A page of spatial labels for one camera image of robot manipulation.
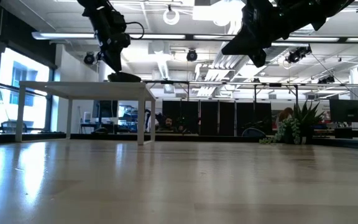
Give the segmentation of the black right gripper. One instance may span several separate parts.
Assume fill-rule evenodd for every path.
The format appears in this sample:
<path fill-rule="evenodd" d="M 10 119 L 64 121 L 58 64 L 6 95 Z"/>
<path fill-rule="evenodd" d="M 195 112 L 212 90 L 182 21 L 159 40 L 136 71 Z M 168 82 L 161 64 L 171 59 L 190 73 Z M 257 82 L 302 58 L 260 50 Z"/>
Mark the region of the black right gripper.
<path fill-rule="evenodd" d="M 286 40 L 291 31 L 287 27 L 286 13 L 293 1 L 248 0 L 244 7 L 244 26 L 223 48 L 223 55 L 248 55 L 259 68 L 265 65 L 265 49 L 277 39 Z"/>

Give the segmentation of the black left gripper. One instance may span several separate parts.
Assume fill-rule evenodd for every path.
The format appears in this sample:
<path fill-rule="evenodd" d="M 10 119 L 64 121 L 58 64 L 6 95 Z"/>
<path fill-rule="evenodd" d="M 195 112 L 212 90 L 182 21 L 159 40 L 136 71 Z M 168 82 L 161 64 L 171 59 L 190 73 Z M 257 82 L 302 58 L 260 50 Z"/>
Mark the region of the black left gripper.
<path fill-rule="evenodd" d="M 129 34 L 125 33 L 127 25 L 124 16 L 117 11 L 98 11 L 99 27 L 97 39 L 104 51 L 104 62 L 116 73 L 122 70 L 121 50 L 131 44 Z"/>

